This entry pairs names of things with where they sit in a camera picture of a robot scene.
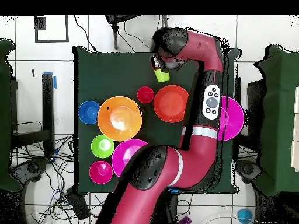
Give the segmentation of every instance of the lime green bowl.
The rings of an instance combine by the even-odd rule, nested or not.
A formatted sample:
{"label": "lime green bowl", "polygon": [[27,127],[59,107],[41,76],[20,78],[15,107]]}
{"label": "lime green bowl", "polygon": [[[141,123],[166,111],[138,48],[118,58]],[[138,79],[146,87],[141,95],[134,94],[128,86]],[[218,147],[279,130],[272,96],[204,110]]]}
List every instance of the lime green bowl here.
{"label": "lime green bowl", "polygon": [[114,142],[105,135],[96,136],[91,142],[91,151],[98,158],[108,158],[114,151]]}

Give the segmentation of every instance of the red bowl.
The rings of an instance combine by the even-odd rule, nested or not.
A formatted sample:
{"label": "red bowl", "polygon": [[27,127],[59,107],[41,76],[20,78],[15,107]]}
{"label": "red bowl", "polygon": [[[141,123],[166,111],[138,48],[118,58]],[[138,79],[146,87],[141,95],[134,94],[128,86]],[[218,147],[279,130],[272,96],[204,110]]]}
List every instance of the red bowl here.
{"label": "red bowl", "polygon": [[154,99],[156,115],[168,123],[182,121],[184,119],[188,95],[188,92],[180,86],[169,85],[163,87]]}
{"label": "red bowl", "polygon": [[154,98],[154,91],[147,86],[139,88],[137,91],[137,98],[141,103],[149,103],[153,100]]}

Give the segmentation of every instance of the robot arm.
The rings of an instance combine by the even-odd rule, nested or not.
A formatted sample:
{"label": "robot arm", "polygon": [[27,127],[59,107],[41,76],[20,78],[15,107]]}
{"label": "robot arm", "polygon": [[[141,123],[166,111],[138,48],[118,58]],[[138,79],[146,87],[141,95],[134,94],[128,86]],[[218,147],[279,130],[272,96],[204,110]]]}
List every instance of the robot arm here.
{"label": "robot arm", "polygon": [[153,36],[153,64],[163,71],[187,60],[203,61],[189,122],[184,122],[180,147],[145,146],[129,161],[110,193],[96,224],[150,224],[156,201],[167,187],[190,188],[213,165],[220,121],[223,59],[220,42],[181,28],[161,28]]}

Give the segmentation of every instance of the pink bowl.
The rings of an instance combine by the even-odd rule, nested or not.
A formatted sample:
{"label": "pink bowl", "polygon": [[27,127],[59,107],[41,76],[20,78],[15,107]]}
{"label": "pink bowl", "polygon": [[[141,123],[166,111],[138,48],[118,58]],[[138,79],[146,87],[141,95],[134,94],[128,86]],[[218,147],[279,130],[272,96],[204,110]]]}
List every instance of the pink bowl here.
{"label": "pink bowl", "polygon": [[130,139],[122,142],[119,146],[116,147],[112,155],[112,168],[117,177],[120,177],[122,171],[124,170],[126,164],[131,159],[133,154],[136,153],[142,146],[146,145],[147,142],[144,142],[139,139]]}
{"label": "pink bowl", "polygon": [[149,103],[153,100],[154,98],[154,91],[148,87],[148,86],[144,86],[139,88],[138,92],[137,92],[137,99],[141,102],[141,103]]}
{"label": "pink bowl", "polygon": [[108,183],[113,175],[112,167],[103,161],[95,162],[89,168],[89,177],[96,184]]}
{"label": "pink bowl", "polygon": [[242,131],[244,126],[243,108],[234,99],[225,96],[221,99],[220,124],[218,141],[230,140]]}

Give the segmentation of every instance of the power strip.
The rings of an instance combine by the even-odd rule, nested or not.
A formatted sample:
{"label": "power strip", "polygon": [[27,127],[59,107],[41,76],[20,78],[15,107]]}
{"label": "power strip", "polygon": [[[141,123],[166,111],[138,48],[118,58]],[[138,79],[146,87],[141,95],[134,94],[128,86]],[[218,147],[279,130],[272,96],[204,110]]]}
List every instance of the power strip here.
{"label": "power strip", "polygon": [[84,195],[73,192],[72,187],[67,189],[68,201],[72,204],[79,221],[90,217],[91,213],[85,201]]}

